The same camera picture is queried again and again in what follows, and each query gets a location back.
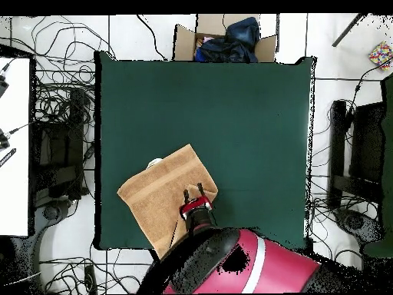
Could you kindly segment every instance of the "green mat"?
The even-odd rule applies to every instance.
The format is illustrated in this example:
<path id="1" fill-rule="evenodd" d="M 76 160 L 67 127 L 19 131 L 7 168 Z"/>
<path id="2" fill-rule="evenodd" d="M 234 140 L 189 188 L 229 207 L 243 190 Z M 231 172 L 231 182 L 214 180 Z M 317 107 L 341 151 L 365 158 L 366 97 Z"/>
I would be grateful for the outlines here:
<path id="1" fill-rule="evenodd" d="M 297 65 L 95 58 L 101 249 L 152 247 L 117 189 L 186 144 L 219 189 L 219 226 L 256 227 L 285 247 L 304 247 L 313 58 Z"/>

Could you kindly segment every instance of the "black cable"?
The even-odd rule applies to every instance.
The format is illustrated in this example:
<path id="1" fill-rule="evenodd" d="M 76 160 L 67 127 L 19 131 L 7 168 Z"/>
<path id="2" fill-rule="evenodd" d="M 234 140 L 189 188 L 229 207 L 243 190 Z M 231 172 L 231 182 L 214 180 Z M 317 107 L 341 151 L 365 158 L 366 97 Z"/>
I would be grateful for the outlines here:
<path id="1" fill-rule="evenodd" d="M 135 280 L 138 283 L 138 285 L 140 286 L 140 281 L 135 276 L 122 276 L 122 277 L 118 278 L 118 280 L 122 281 L 122 280 L 124 280 L 126 278 L 131 278 L 132 280 Z M 109 287 L 108 289 L 110 290 L 111 288 L 114 288 L 115 286 L 117 286 L 117 284 Z"/>
<path id="2" fill-rule="evenodd" d="M 91 197 L 93 198 L 93 200 L 95 201 L 94 196 L 93 196 L 93 195 L 91 194 L 91 192 L 90 192 L 90 189 L 89 189 L 89 186 L 88 186 L 88 182 L 86 181 L 86 175 L 85 175 L 85 174 L 83 174 L 83 178 L 84 178 L 84 182 L 85 182 L 85 184 L 86 184 L 86 189 L 88 189 L 90 196 L 91 196 Z"/>
<path id="3" fill-rule="evenodd" d="M 21 127 L 15 128 L 15 129 L 13 129 L 13 130 L 11 130 L 11 131 L 5 133 L 5 135 L 9 137 L 9 136 L 11 136 L 12 134 L 14 134 L 16 131 L 19 131 L 19 130 L 21 130 L 22 128 L 27 127 L 28 125 L 32 125 L 32 124 L 34 124 L 35 122 L 40 121 L 40 120 L 42 120 L 42 119 L 44 119 L 44 118 L 47 118 L 47 117 L 48 117 L 48 116 L 44 116 L 44 117 L 38 118 L 38 119 L 34 120 L 33 122 L 24 124 L 24 125 L 22 125 Z"/>
<path id="4" fill-rule="evenodd" d="M 119 249 L 119 252 L 117 253 L 116 260 L 114 261 L 114 268 L 116 267 L 116 263 L 117 263 L 117 260 L 119 259 L 120 252 L 121 252 L 121 249 Z"/>
<path id="5" fill-rule="evenodd" d="M 93 241 L 91 241 L 91 244 L 90 244 L 90 248 L 89 248 L 89 257 L 90 257 L 90 260 L 91 260 L 91 248 L 93 247 Z"/>
<path id="6" fill-rule="evenodd" d="M 353 101 L 350 101 L 350 100 L 346 100 L 346 99 L 339 99 L 339 101 L 346 101 L 347 103 L 349 103 L 350 105 L 353 105 L 353 106 L 355 106 L 355 108 L 356 108 L 356 104 L 353 102 Z M 332 122 L 330 121 L 330 113 L 331 113 L 331 111 L 332 111 L 332 105 L 330 105 L 330 108 L 328 109 L 328 111 L 326 112 L 326 117 L 327 117 L 327 119 L 329 120 L 329 125 L 328 125 L 328 127 L 326 128 L 326 129 L 324 129 L 323 131 L 319 131 L 319 132 L 313 132 L 312 133 L 312 136 L 315 136 L 315 135 L 317 135 L 317 134 L 323 134 L 323 133 L 325 133 L 325 132 L 327 132 L 327 130 L 331 127 L 331 125 L 332 125 Z"/>
<path id="7" fill-rule="evenodd" d="M 37 26 L 38 26 L 43 20 L 44 20 L 44 19 L 42 19 L 42 20 L 33 28 L 33 31 L 32 31 L 32 33 L 31 33 L 34 43 L 37 42 L 37 37 L 38 37 L 38 35 L 40 34 L 41 31 L 45 30 L 45 29 L 46 29 L 47 27 L 49 27 L 50 25 L 53 25 L 53 24 L 54 24 L 54 23 L 52 23 L 52 24 L 50 24 L 50 25 L 48 25 L 48 26 L 43 27 L 43 28 L 37 33 L 37 35 L 36 35 L 35 38 L 34 38 L 34 36 L 33 36 L 34 30 L 37 28 Z M 67 29 L 72 29 L 73 32 L 75 33 L 75 29 L 77 29 L 77 28 L 87 29 L 91 34 L 95 35 L 96 37 L 98 37 L 98 38 L 100 39 L 100 45 L 101 45 L 101 42 L 107 43 L 107 42 L 106 42 L 105 40 L 103 40 L 96 32 L 92 31 L 89 27 L 87 27 L 87 26 L 84 25 L 84 24 L 75 23 L 75 24 L 79 24 L 79 25 L 82 25 L 82 26 L 83 26 L 83 27 L 80 27 L 80 26 L 75 26 L 75 24 L 71 23 L 70 21 L 68 21 L 68 23 L 64 23 L 64 22 L 55 22 L 55 23 L 69 24 L 69 25 L 72 25 L 72 27 L 69 27 L 69 28 L 62 28 L 62 29 L 60 29 L 60 30 L 58 31 L 58 33 L 56 34 L 56 36 L 55 36 L 55 38 L 54 38 L 54 41 L 52 42 L 52 44 L 51 44 L 50 48 L 48 49 L 47 53 L 44 53 L 44 54 L 37 53 L 36 50 L 35 50 L 35 48 L 30 47 L 29 45 L 25 44 L 23 41 L 18 40 L 18 39 L 14 39 L 14 41 L 16 41 L 16 42 L 19 43 L 19 44 L 24 45 L 24 46 L 27 47 L 27 48 L 29 48 L 29 49 L 33 52 L 33 54 L 34 54 L 35 56 L 41 56 L 41 57 L 44 57 L 44 58 L 48 59 L 49 62 L 50 62 L 51 64 L 53 64 L 56 68 L 59 68 L 59 66 L 57 66 L 55 63 L 63 63 L 63 65 L 74 65 L 75 63 L 79 63 L 79 62 L 90 62 L 90 63 L 93 63 L 93 62 L 94 62 L 93 59 L 87 60 L 87 61 L 86 61 L 86 60 L 85 60 L 85 61 L 82 61 L 82 60 L 74 60 L 74 59 L 71 59 L 70 57 L 71 57 L 72 54 L 74 53 L 74 49 L 75 49 L 75 47 L 76 47 L 76 44 L 74 44 L 74 49 L 73 49 L 72 53 L 69 54 L 69 55 L 65 55 L 65 58 L 67 59 L 67 61 L 65 61 L 64 58 L 59 58 L 59 57 L 54 57 L 54 56 L 48 55 L 48 53 L 49 53 L 49 51 L 51 50 L 51 48 L 52 48 L 54 42 L 55 42 L 56 39 L 59 37 L 59 33 L 60 33 L 61 31 L 65 31 L 65 30 L 67 30 Z"/>
<path id="8" fill-rule="evenodd" d="M 170 249 L 170 248 L 172 247 L 173 239 L 174 239 L 174 237 L 175 237 L 176 228 L 177 228 L 177 221 L 176 221 L 175 227 L 174 227 L 174 229 L 173 229 L 172 238 L 171 238 L 171 240 L 170 240 L 169 248 L 168 248 L 168 249 Z"/>
<path id="9" fill-rule="evenodd" d="M 308 19 L 306 20 L 306 25 L 305 25 L 305 50 L 307 49 L 307 30 L 308 30 Z M 279 53 L 279 14 L 276 14 L 276 35 L 277 35 L 276 53 Z"/>
<path id="10" fill-rule="evenodd" d="M 78 277 L 77 277 L 77 275 L 76 275 L 76 273 L 75 273 L 75 271 L 74 271 L 74 266 L 72 266 L 72 265 L 71 265 L 71 272 L 74 274 L 74 276 L 71 276 L 71 275 L 64 275 L 65 270 L 63 270 L 63 272 L 61 273 L 61 280 L 63 280 L 64 283 L 67 283 L 64 279 L 65 279 L 66 277 L 70 277 L 70 278 L 74 281 L 74 283 L 75 283 L 75 287 L 74 287 L 73 290 L 76 290 L 76 291 L 77 291 L 77 295 L 81 295 L 81 292 L 79 292 L 79 289 L 78 289 L 78 285 L 81 284 L 81 281 L 78 280 Z"/>
<path id="11" fill-rule="evenodd" d="M 325 151 L 326 149 L 329 149 L 330 146 L 331 146 L 331 145 L 329 145 L 328 147 L 323 148 L 323 149 L 320 150 L 320 151 L 317 151 L 315 154 L 312 155 L 312 157 L 316 156 L 316 155 L 319 154 L 319 153 L 322 153 L 322 152 Z"/>
<path id="12" fill-rule="evenodd" d="M 319 213 L 321 213 L 321 211 L 318 210 L 318 208 L 315 206 L 315 202 L 316 202 L 317 199 L 318 198 L 312 200 L 312 217 L 311 217 L 311 221 L 310 221 L 309 225 L 310 225 L 310 228 L 311 228 L 311 234 L 314 234 L 313 231 L 312 231 L 312 223 L 313 223 L 313 221 L 315 219 L 317 220 L 317 223 L 319 223 L 325 229 L 326 236 L 325 236 L 325 238 L 323 240 L 321 240 L 321 242 L 322 242 L 322 241 L 325 241 L 328 238 L 329 232 L 328 232 L 328 230 L 326 229 L 326 227 L 322 223 L 324 220 L 319 220 L 318 218 L 316 218 L 318 215 L 315 215 L 315 210 L 317 210 Z"/>
<path id="13" fill-rule="evenodd" d="M 67 31 L 67 30 L 69 30 L 69 29 L 72 29 L 72 30 L 75 30 L 75 29 L 87 29 L 87 30 L 90 31 L 93 35 L 98 36 L 98 34 L 97 34 L 96 32 L 92 31 L 90 28 L 88 28 L 88 27 L 86 27 L 86 26 L 72 26 L 72 27 L 60 28 L 60 29 L 57 31 L 56 36 L 54 37 L 54 40 L 52 41 L 51 45 L 49 46 L 49 49 L 48 49 L 45 53 L 40 54 L 40 55 L 41 55 L 41 56 L 47 56 L 48 53 L 49 53 L 49 52 L 51 51 L 51 49 L 53 48 L 54 43 L 56 42 L 56 40 L 57 40 L 57 38 L 58 38 L 60 32 L 62 32 L 62 31 Z M 104 41 L 108 46 L 110 46 L 103 38 L 99 37 L 99 39 L 102 40 L 102 41 Z"/>
<path id="14" fill-rule="evenodd" d="M 107 294 L 107 250 L 105 250 L 105 295 Z"/>
<path id="15" fill-rule="evenodd" d="M 223 27 L 225 28 L 225 33 L 226 33 L 226 26 L 224 24 L 224 17 L 225 17 L 225 14 L 223 14 Z"/>
<path id="16" fill-rule="evenodd" d="M 344 252 L 352 252 L 353 254 L 355 254 L 356 256 L 358 256 L 360 259 L 363 260 L 363 256 L 362 256 L 360 253 L 358 253 L 358 252 L 356 252 L 356 251 L 354 251 L 354 250 L 351 250 L 351 249 L 345 249 L 345 250 L 339 251 L 339 252 L 335 255 L 335 261 L 337 261 L 337 258 L 339 257 L 339 255 L 340 255 L 340 254 L 343 254 Z"/>
<path id="17" fill-rule="evenodd" d="M 318 235 L 314 234 L 314 236 L 317 239 L 319 239 L 324 245 L 326 245 L 326 247 L 329 249 L 330 259 L 333 259 L 333 252 L 332 252 L 332 249 L 330 249 L 330 246 L 323 239 L 321 239 Z"/>
<path id="18" fill-rule="evenodd" d="M 323 187 L 317 185 L 314 181 L 311 181 L 311 183 L 314 184 L 316 187 L 320 188 L 321 190 L 323 190 L 324 192 L 322 194 L 327 194 L 328 191 L 326 189 L 324 189 Z M 360 196 L 344 196 L 344 195 L 342 195 L 342 196 L 337 196 L 337 198 L 340 198 L 342 200 L 348 199 L 349 202 L 356 200 L 357 201 L 356 204 L 361 203 L 361 202 L 369 202 L 369 201 L 367 201 L 366 199 L 364 199 L 364 198 L 362 198 Z M 372 202 L 369 202 L 369 203 L 377 210 L 377 207 Z"/>
<path id="19" fill-rule="evenodd" d="M 62 277 L 62 276 L 58 277 L 58 275 L 62 275 L 62 274 L 64 274 L 66 271 L 70 271 L 70 270 L 72 271 L 73 268 L 75 268 L 75 267 L 77 267 L 77 266 L 79 266 L 79 265 L 81 265 L 81 264 L 85 264 L 86 262 L 89 262 L 90 264 L 93 264 L 94 267 L 96 267 L 96 268 L 99 269 L 100 271 L 104 272 L 106 278 L 107 278 L 107 276 L 109 275 L 109 276 L 112 278 L 112 280 L 115 281 L 118 285 L 120 285 L 121 288 L 122 288 L 126 293 L 129 293 L 128 290 L 124 287 L 124 285 L 123 285 L 116 277 L 114 277 L 114 275 L 113 275 L 111 272 L 109 272 L 109 271 L 107 271 L 107 270 L 103 270 L 103 269 L 100 268 L 93 260 L 88 259 L 88 258 L 83 258 L 83 257 L 72 257 L 72 258 L 68 258 L 68 260 L 71 260 L 71 259 L 82 259 L 82 261 L 80 261 L 80 262 L 78 262 L 78 263 L 68 263 L 68 264 L 66 264 L 66 266 L 63 268 L 63 270 L 61 270 L 60 272 L 58 272 L 58 273 L 53 277 L 53 279 L 50 280 L 50 281 L 45 285 L 45 293 L 47 293 L 47 292 L 50 290 L 52 284 L 53 284 L 55 281 L 57 281 L 57 280 L 62 280 L 63 277 Z M 40 264 L 46 264 L 46 263 L 55 262 L 55 261 L 58 261 L 58 260 L 63 260 L 63 259 L 49 260 L 49 261 L 46 261 L 46 262 L 40 262 Z M 71 276 L 71 275 L 65 275 L 64 277 L 70 278 L 70 277 L 72 277 L 72 276 Z M 78 284 L 84 284 L 84 281 L 82 281 L 82 280 L 79 280 L 79 282 L 80 282 L 80 283 L 77 282 L 77 283 L 75 284 L 76 287 L 78 287 Z"/>
<path id="20" fill-rule="evenodd" d="M 305 14 L 305 47 L 304 56 L 307 56 L 307 36 L 309 35 L 309 13 Z"/>
<path id="21" fill-rule="evenodd" d="M 3 38 L 3 37 L 0 37 L 0 39 L 1 40 L 9 40 L 10 38 Z M 25 46 L 26 48 L 28 48 L 32 53 L 33 53 L 33 55 L 34 56 L 36 56 L 36 57 L 43 57 L 43 58 L 46 58 L 46 59 L 48 59 L 50 62 L 56 62 L 56 60 L 54 60 L 54 59 L 60 59 L 60 60 L 63 60 L 64 58 L 61 58 L 61 57 L 56 57 L 56 56 L 54 56 L 54 55 L 44 55 L 44 54 L 42 54 L 42 53 L 37 53 L 30 45 L 28 45 L 28 44 L 26 44 L 26 43 L 24 43 L 22 40 L 20 40 L 20 39 L 18 39 L 18 38 L 13 38 L 12 39 L 12 41 L 16 41 L 16 43 L 18 43 L 18 44 L 20 44 L 20 45 L 23 45 L 23 46 Z M 91 60 L 89 60 L 89 61 L 86 61 L 86 60 L 77 60 L 77 59 L 68 59 L 69 61 L 73 61 L 73 62 L 75 62 L 75 63 L 81 63 L 81 62 L 93 62 L 94 60 L 93 59 L 91 59 Z"/>
<path id="22" fill-rule="evenodd" d="M 74 215 L 75 215 L 75 213 L 77 212 L 77 209 L 78 209 L 78 205 L 79 205 L 79 201 L 77 201 L 77 205 L 75 206 L 74 213 L 72 213 L 71 215 L 68 215 L 66 218 L 69 218 L 69 217 L 71 217 L 71 216 L 74 216 Z"/>
<path id="23" fill-rule="evenodd" d="M 137 15 L 137 17 L 138 17 L 138 19 L 139 19 L 147 28 L 149 28 L 149 31 L 151 31 L 151 34 L 153 35 L 153 39 L 154 39 L 154 49 L 156 50 L 156 53 L 158 53 L 164 61 L 168 61 L 168 59 L 165 58 L 165 57 L 164 57 L 161 53 L 159 53 L 159 51 L 157 50 L 156 35 L 154 34 L 153 29 L 151 29 L 150 26 L 149 26 L 149 25 L 139 16 L 139 15 Z"/>
<path id="24" fill-rule="evenodd" d="M 346 119 L 346 121 L 345 121 L 345 128 L 346 128 L 347 130 L 351 127 L 351 124 L 352 124 L 353 119 L 354 119 L 354 115 L 353 115 L 353 113 L 352 113 L 352 112 L 353 112 L 353 107 L 354 107 L 353 104 L 355 103 L 356 95 L 358 94 L 358 91 L 360 90 L 360 86 L 361 86 L 361 84 L 362 84 L 362 82 L 363 82 L 363 78 L 364 78 L 370 71 L 373 71 L 373 70 L 375 70 L 375 69 L 378 69 L 378 68 L 380 68 L 382 65 L 386 65 L 386 64 L 389 63 L 392 59 L 393 59 L 393 56 L 390 57 L 389 59 L 383 61 L 380 65 L 377 65 L 377 66 L 373 67 L 372 69 L 368 69 L 368 70 L 360 77 L 359 83 L 358 83 L 358 84 L 356 85 L 356 87 L 355 87 L 355 93 L 354 93 L 354 95 L 353 95 L 352 105 L 351 105 L 351 107 L 349 108 L 348 113 L 347 113 L 347 115 L 346 115 L 346 117 L 345 117 L 345 119 Z"/>
<path id="25" fill-rule="evenodd" d="M 62 280 L 64 285 L 68 288 L 68 295 L 72 295 L 72 289 L 70 288 L 70 286 L 68 285 L 68 283 L 65 281 L 65 278 L 70 277 L 74 282 L 75 282 L 75 286 L 77 286 L 77 281 L 72 277 L 67 275 L 66 277 L 61 275 L 61 277 L 58 280 Z"/>
<path id="26" fill-rule="evenodd" d="M 335 220 L 333 220 L 332 218 L 329 217 L 329 215 L 332 213 L 332 211 L 329 211 L 329 214 L 326 215 L 325 212 L 321 212 L 317 207 L 315 207 L 315 209 L 316 209 L 320 214 L 322 214 L 323 216 L 326 217 L 324 220 L 319 221 L 319 223 L 321 223 L 321 222 L 325 221 L 326 219 L 328 219 L 328 220 L 331 220 L 332 222 L 334 222 L 335 224 L 337 224 L 337 222 L 336 222 Z"/>
<path id="27" fill-rule="evenodd" d="M 14 60 L 16 60 L 17 58 L 13 58 L 9 63 L 7 63 L 1 70 L 0 70 L 0 74 L 2 73 L 2 72 L 6 72 L 7 71 L 7 69 L 8 69 L 8 67 L 9 67 L 9 65 L 14 61 Z"/>
<path id="28" fill-rule="evenodd" d="M 43 260 L 40 261 L 40 264 L 53 264 L 53 263 L 58 263 L 58 264 L 66 264 L 66 261 L 63 260 L 74 260 L 74 259 L 82 259 L 82 260 L 86 260 L 86 261 L 93 261 L 90 258 L 84 258 L 84 257 L 71 257 L 71 258 L 57 258 L 57 259 L 52 259 L 52 260 Z M 146 263 L 136 263 L 136 264 L 126 264 L 126 265 L 130 265 L 130 266 L 150 266 L 151 264 L 146 264 Z"/>
<path id="29" fill-rule="evenodd" d="M 330 162 L 330 158 L 326 161 L 326 163 L 320 164 L 320 165 L 312 165 L 312 167 L 321 167 L 321 166 L 325 166 L 325 165 L 327 165 L 328 162 Z"/>

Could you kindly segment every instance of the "folded towel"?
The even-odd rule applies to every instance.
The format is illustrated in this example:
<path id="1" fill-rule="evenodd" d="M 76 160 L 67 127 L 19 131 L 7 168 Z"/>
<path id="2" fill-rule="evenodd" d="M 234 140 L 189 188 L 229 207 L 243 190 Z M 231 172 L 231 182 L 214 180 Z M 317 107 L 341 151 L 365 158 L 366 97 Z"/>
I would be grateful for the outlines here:
<path id="1" fill-rule="evenodd" d="M 183 191 L 187 189 L 190 198 L 199 197 L 199 182 L 213 201 L 217 186 L 188 144 L 134 175 L 118 190 L 160 259 L 186 234 L 186 224 L 179 213 L 184 204 Z"/>

